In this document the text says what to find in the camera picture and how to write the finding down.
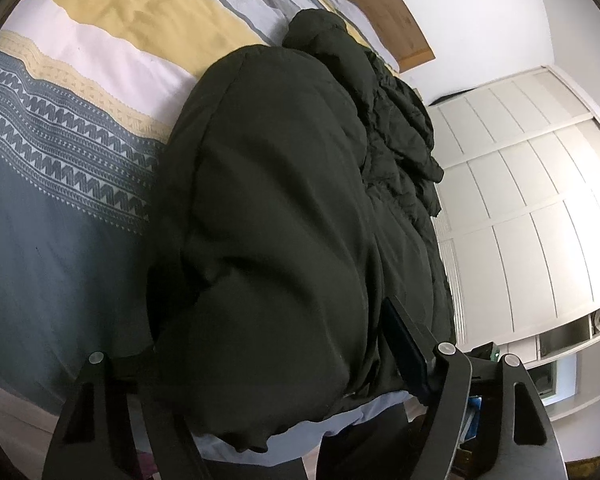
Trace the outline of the black puffer coat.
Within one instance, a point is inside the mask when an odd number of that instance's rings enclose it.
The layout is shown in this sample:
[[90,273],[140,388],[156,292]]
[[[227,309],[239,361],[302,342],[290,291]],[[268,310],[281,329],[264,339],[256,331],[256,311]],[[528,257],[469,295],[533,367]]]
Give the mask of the black puffer coat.
[[301,11],[280,46],[208,68],[148,231],[151,335],[194,434],[270,452],[405,391],[379,328],[389,297],[454,338],[433,149],[422,101],[336,14]]

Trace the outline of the white wardrobe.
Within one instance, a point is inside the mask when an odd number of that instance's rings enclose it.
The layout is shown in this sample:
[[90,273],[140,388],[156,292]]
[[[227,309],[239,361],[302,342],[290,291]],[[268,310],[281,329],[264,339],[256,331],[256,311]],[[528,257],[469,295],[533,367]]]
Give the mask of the white wardrobe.
[[549,67],[430,107],[460,348],[538,351],[600,310],[600,115]]

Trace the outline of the wooden headboard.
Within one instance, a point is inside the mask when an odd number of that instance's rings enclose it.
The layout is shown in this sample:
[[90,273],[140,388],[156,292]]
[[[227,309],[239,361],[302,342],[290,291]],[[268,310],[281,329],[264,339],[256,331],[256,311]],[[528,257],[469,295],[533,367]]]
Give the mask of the wooden headboard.
[[370,20],[382,44],[404,73],[436,57],[403,0],[350,0]]

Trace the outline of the striped duvet on bed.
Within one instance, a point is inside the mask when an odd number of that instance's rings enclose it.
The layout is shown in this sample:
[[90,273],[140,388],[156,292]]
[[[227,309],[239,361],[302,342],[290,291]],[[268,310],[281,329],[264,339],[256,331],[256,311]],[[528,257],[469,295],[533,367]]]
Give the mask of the striped duvet on bed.
[[149,341],[150,190],[219,58],[317,0],[20,0],[0,29],[0,407],[53,427],[83,360]]

